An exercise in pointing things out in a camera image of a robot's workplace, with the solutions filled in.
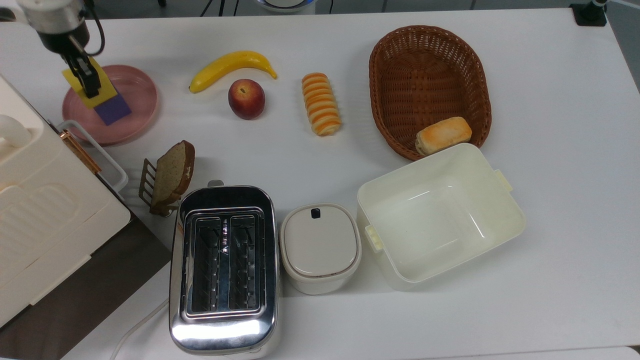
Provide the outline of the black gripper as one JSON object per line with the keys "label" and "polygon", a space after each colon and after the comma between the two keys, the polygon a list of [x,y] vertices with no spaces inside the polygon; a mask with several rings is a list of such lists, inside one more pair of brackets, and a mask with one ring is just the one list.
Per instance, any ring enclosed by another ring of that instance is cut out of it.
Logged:
{"label": "black gripper", "polygon": [[86,20],[36,20],[35,31],[46,49],[62,55],[62,59],[80,82],[84,95],[89,99],[98,96],[101,88],[98,70],[85,50],[90,39]]}

